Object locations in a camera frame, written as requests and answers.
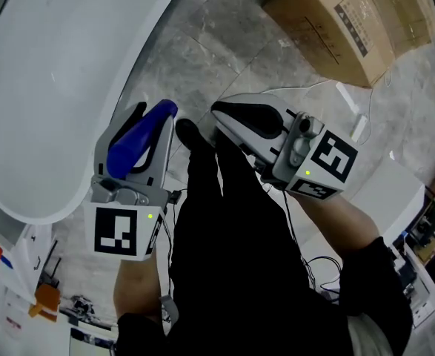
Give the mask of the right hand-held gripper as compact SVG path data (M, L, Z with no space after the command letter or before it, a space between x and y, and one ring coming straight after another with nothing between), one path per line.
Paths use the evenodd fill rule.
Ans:
M347 134L305 112L295 118L283 100L267 93L227 96L211 112L238 146L263 162L275 162L262 169L263 183L317 200L345 190L359 153ZM282 145L282 133L288 131Z

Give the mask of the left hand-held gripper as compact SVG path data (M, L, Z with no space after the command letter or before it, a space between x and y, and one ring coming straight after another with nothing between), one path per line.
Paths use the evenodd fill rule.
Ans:
M150 162L126 180L110 178L106 162L109 148L121 139L143 116L146 102L139 102L116 114L94 149L92 197L83 205L87 250L96 256L118 260L144 261L155 249L165 224L170 192L163 189L174 132L169 116L156 146L147 152Z

